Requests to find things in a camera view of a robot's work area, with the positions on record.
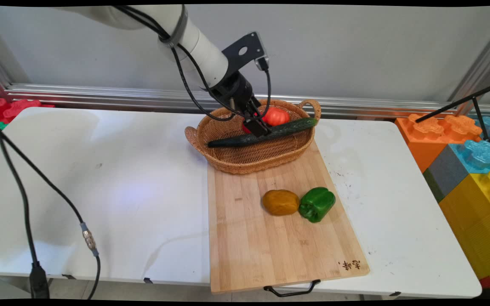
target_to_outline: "white table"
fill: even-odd
[[[4,132],[79,209],[97,241],[101,280],[209,285],[207,163],[184,135],[202,117],[28,108]],[[393,123],[322,119],[315,140],[371,269],[323,281],[315,291],[481,294]],[[94,279],[95,260],[74,213],[9,150],[47,277]],[[0,151],[0,275],[29,275],[24,228],[19,190]]]

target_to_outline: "cucumber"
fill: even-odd
[[[245,134],[231,138],[217,139],[208,143],[208,147],[243,147],[263,141],[269,141],[279,137],[284,137],[290,134],[313,128],[317,124],[315,118],[301,118],[285,124],[274,126],[272,132],[266,136],[256,137],[253,134]]]

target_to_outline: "wooden cutting board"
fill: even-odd
[[[272,216],[269,190],[300,198],[327,187],[336,203],[319,223],[296,212]],[[293,162],[237,175],[208,167],[209,245],[213,293],[367,274],[370,269],[315,141]]]

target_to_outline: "robotic arm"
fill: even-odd
[[[253,94],[251,84],[239,73],[240,68],[254,60],[258,69],[266,72],[268,77],[268,102],[270,102],[268,56],[258,33],[251,32],[220,51],[188,19],[186,8],[182,4],[70,6],[59,9],[73,11],[120,29],[139,29],[151,25],[154,20],[154,23],[157,23],[155,27],[161,27],[169,35],[169,37],[160,37],[159,48],[170,60],[178,59],[178,66],[182,67],[187,79],[193,80],[202,89],[208,91],[224,107],[245,118],[243,123],[255,136],[270,133],[268,126],[260,120],[264,115],[258,110],[260,102]]]

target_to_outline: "white wall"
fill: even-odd
[[[490,39],[490,6],[187,8],[220,49],[259,31],[278,95],[445,101]],[[54,8],[0,6],[0,57],[19,83],[184,90],[156,39]],[[253,63],[242,71],[266,93]]]

